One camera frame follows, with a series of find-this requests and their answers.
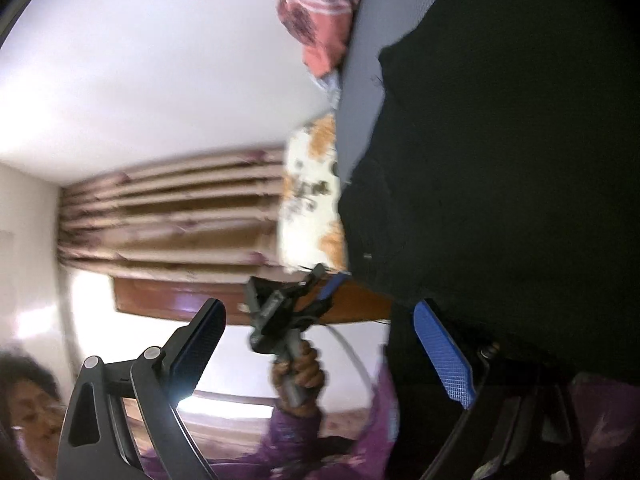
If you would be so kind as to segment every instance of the blue gripper pad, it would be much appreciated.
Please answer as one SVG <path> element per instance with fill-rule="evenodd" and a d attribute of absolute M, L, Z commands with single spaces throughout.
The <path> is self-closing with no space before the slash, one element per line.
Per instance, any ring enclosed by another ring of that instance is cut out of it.
<path fill-rule="evenodd" d="M 471 365 L 425 301 L 415 306 L 414 330 L 449 397 L 468 410 L 476 400 Z"/>

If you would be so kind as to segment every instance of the pink package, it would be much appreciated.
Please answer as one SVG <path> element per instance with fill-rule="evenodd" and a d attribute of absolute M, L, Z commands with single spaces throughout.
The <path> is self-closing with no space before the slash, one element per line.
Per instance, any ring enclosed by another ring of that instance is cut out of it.
<path fill-rule="evenodd" d="M 278 17 L 304 45 L 303 61 L 321 78 L 347 52 L 353 13 L 360 0 L 279 0 Z"/>

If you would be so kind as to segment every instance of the curtain fold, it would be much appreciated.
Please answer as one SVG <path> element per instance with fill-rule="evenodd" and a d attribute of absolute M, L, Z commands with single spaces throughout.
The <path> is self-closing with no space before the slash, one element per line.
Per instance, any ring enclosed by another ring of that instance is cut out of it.
<path fill-rule="evenodd" d="M 284 280 L 276 228 L 283 150 L 245 150 L 118 171 L 63 190 L 63 265 L 120 278 Z"/>

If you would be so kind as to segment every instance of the black hair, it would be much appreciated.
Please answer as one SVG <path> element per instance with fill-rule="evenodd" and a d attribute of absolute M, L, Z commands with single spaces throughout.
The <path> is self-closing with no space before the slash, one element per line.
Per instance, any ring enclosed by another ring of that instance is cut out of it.
<path fill-rule="evenodd" d="M 33 357 L 15 351 L 0 351 L 0 426 L 14 441 L 8 406 L 9 391 L 19 381 L 31 381 L 53 399 L 60 400 L 60 391 L 53 374 L 39 365 Z"/>

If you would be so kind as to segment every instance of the ceiling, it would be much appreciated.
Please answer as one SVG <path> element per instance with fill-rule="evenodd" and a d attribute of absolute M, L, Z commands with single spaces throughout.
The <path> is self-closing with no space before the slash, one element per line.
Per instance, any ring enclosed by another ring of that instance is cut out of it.
<path fill-rule="evenodd" d="M 0 48 L 0 162 L 57 184 L 282 141 L 328 108 L 276 0 L 32 0 Z"/>

